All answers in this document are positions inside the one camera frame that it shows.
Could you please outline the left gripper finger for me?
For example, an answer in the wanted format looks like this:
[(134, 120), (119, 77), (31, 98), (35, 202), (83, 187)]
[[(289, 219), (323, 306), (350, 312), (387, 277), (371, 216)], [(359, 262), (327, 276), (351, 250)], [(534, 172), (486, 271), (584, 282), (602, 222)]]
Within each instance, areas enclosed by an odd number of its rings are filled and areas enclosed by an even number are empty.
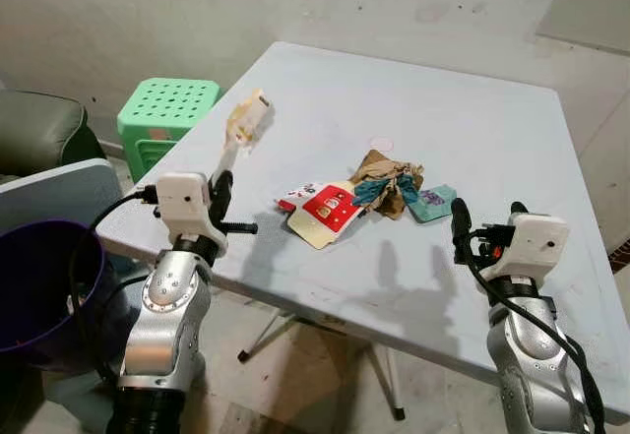
[(233, 169), (235, 161), (240, 155), (240, 141), (235, 137), (226, 137), (221, 151), (220, 159), (216, 165), (215, 172), (212, 173), (212, 185), (217, 185), (220, 178), (229, 170)]

